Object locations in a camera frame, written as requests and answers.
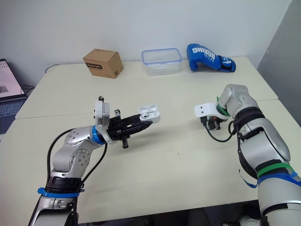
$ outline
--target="laptop screen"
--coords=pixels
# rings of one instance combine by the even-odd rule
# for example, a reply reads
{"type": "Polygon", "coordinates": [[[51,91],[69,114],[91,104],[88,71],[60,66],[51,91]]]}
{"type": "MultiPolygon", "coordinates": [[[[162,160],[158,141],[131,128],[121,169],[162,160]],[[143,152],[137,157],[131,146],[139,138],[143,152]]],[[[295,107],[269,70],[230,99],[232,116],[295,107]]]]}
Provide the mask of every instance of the laptop screen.
{"type": "Polygon", "coordinates": [[[24,94],[5,59],[0,60],[0,98],[24,94]]]}

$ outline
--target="floor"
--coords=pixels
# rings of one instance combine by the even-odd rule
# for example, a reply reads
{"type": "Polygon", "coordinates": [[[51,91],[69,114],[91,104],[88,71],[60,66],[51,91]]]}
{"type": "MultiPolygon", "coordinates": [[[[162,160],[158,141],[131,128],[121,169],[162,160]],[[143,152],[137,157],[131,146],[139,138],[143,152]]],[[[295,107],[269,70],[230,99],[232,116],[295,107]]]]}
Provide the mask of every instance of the floor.
{"type": "Polygon", "coordinates": [[[223,222],[237,222],[246,213],[255,214],[255,216],[251,216],[253,218],[260,215],[257,200],[136,218],[86,223],[80,224],[80,226],[221,226],[223,222]]]}

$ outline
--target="blue tape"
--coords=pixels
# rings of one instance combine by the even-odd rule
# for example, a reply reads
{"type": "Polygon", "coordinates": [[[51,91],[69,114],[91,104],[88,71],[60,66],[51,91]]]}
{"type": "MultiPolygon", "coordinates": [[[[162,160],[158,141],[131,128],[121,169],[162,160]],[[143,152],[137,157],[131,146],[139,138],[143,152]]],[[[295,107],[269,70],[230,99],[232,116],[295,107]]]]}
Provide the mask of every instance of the blue tape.
{"type": "Polygon", "coordinates": [[[274,173],[266,176],[261,176],[258,178],[258,184],[260,184],[262,181],[268,179],[268,178],[279,178],[282,180],[289,181],[293,184],[301,186],[301,181],[296,181],[293,177],[297,176],[298,174],[296,172],[293,172],[292,174],[288,173],[274,173]]]}
{"type": "Polygon", "coordinates": [[[238,170],[240,177],[244,180],[244,182],[251,188],[256,188],[258,185],[260,185],[260,183],[268,178],[279,178],[282,180],[286,180],[289,181],[293,184],[296,184],[298,186],[301,186],[301,181],[296,181],[293,177],[297,176],[298,174],[293,171],[291,174],[288,173],[274,173],[274,174],[269,174],[269,175],[265,175],[265,176],[261,176],[258,178],[257,180],[257,184],[253,185],[249,182],[247,182],[240,174],[240,169],[238,170]]]}
{"type": "Polygon", "coordinates": [[[38,189],[38,193],[49,198],[74,198],[79,196],[79,193],[66,193],[66,194],[56,194],[56,193],[49,193],[45,191],[45,188],[40,187],[38,189]]]}
{"type": "Polygon", "coordinates": [[[257,188],[258,183],[257,183],[256,185],[253,185],[253,184],[247,182],[247,181],[243,178],[243,176],[240,174],[240,169],[238,170],[238,173],[239,173],[240,177],[244,180],[244,182],[246,183],[246,185],[248,185],[248,186],[251,187],[251,188],[257,188]]]}
{"type": "Polygon", "coordinates": [[[97,135],[97,130],[96,130],[96,126],[94,125],[92,127],[92,134],[93,134],[93,137],[92,137],[92,140],[95,142],[95,143],[98,143],[100,145],[104,145],[103,142],[101,142],[101,140],[99,139],[98,135],[97,135]]]}

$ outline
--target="white plastic part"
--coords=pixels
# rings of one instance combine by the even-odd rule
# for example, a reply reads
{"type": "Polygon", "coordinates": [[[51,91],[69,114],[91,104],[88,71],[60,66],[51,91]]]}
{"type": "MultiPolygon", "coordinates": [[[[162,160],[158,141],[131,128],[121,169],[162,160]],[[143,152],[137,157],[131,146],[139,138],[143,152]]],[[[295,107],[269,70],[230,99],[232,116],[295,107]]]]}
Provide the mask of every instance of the white plastic part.
{"type": "Polygon", "coordinates": [[[102,135],[108,144],[114,144],[117,141],[112,140],[107,132],[110,120],[110,105],[102,101],[95,101],[95,126],[96,130],[102,135]]]}
{"type": "Polygon", "coordinates": [[[206,103],[194,107],[194,112],[198,118],[207,116],[215,116],[223,120],[227,120],[229,116],[219,113],[216,109],[217,103],[206,103]]]}
{"type": "Polygon", "coordinates": [[[160,121],[160,113],[156,104],[141,106],[138,112],[140,121],[153,121],[153,123],[160,121]]]}

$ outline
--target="green tape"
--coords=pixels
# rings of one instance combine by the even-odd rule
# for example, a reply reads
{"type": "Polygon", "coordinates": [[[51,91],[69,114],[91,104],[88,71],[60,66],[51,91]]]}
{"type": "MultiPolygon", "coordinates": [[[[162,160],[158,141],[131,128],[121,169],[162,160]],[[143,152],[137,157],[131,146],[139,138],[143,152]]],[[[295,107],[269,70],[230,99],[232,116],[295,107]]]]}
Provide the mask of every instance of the green tape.
{"type": "Polygon", "coordinates": [[[220,109],[220,111],[226,116],[231,116],[231,115],[229,115],[228,112],[225,111],[225,109],[222,108],[222,106],[219,105],[218,100],[219,100],[219,98],[218,98],[218,96],[216,96],[217,106],[220,109]]]}
{"type": "Polygon", "coordinates": [[[264,174],[266,172],[269,172],[271,170],[278,169],[278,168],[288,168],[288,169],[291,169],[292,171],[294,171],[293,168],[286,163],[275,163],[273,165],[267,166],[267,167],[261,169],[260,171],[258,171],[257,178],[259,178],[262,174],[264,174]]]}

